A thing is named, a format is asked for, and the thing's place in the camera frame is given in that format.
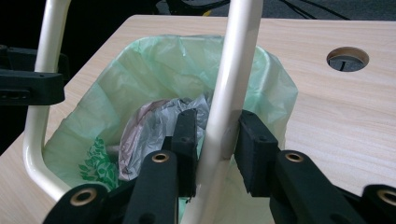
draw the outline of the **wooden table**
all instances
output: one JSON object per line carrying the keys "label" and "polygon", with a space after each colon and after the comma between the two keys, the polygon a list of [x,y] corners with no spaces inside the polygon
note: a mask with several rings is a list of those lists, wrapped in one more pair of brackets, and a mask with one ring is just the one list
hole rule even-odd
{"label": "wooden table", "polygon": [[[47,139],[102,70],[148,35],[224,35],[226,18],[133,16],[66,86],[50,110]],[[275,54],[299,89],[286,146],[310,156],[337,186],[361,194],[367,184],[396,186],[396,22],[263,19],[258,45]],[[327,65],[330,51],[363,49],[360,71]],[[0,223],[40,223],[54,205],[26,174],[23,134],[0,157]]]}

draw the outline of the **white pole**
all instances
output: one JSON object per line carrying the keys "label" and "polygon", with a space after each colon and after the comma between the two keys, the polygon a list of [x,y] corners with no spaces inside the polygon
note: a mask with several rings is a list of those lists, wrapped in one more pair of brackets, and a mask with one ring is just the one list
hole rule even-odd
{"label": "white pole", "polygon": [[262,0],[233,0],[205,141],[197,169],[197,193],[187,204],[183,224],[213,223],[222,183],[233,155],[238,119],[245,101]]}
{"label": "white pole", "polygon": [[[71,0],[48,0],[44,11],[35,61],[36,72],[54,73],[58,70],[58,59],[64,36],[64,25]],[[70,187],[45,165],[42,157],[44,137],[47,129],[48,105],[30,105],[26,117],[23,139],[23,160],[29,176],[58,201]]]}

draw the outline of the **translucent green bag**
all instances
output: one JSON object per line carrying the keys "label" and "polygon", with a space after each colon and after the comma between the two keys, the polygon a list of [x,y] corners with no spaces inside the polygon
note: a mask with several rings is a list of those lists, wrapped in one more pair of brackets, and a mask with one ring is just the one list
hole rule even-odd
{"label": "translucent green bag", "polygon": [[[67,185],[118,184],[117,165],[105,146],[117,145],[132,114],[145,103],[191,98],[213,91],[219,70],[220,36],[162,35],[135,41],[103,71],[76,109],[45,146],[44,161]],[[297,89],[277,57],[256,48],[244,109],[256,113],[282,148]],[[268,206],[246,194],[235,162],[230,162],[217,221],[232,223],[249,213],[260,223]]]}

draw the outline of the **curved white frame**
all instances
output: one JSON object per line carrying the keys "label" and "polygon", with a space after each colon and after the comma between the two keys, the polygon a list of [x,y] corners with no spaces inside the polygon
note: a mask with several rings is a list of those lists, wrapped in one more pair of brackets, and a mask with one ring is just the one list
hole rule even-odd
{"label": "curved white frame", "polygon": [[[48,0],[44,14],[36,72],[56,72],[71,0]],[[197,194],[188,204],[182,223],[212,223],[221,190],[224,167],[233,154],[237,121],[244,103],[254,49],[262,17],[262,0],[233,0],[221,56],[205,142],[197,170]],[[55,201],[70,190],[42,158],[50,107],[31,105],[23,141],[23,159],[29,176]]]}

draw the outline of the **dark background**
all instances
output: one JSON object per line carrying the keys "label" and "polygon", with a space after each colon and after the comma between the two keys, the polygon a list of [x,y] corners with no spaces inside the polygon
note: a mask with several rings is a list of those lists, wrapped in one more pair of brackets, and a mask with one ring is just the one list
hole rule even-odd
{"label": "dark background", "polygon": [[[214,3],[216,0],[184,2],[197,6]],[[44,0],[1,1],[0,45],[37,49],[44,5]],[[228,8],[229,5],[213,9],[210,16],[227,16]],[[62,53],[69,57],[71,76],[134,14],[169,15],[170,12],[165,0],[73,0],[62,47]],[[396,1],[264,0],[262,16],[283,19],[395,21]],[[23,131],[26,110],[27,106],[0,105],[0,153]]]}

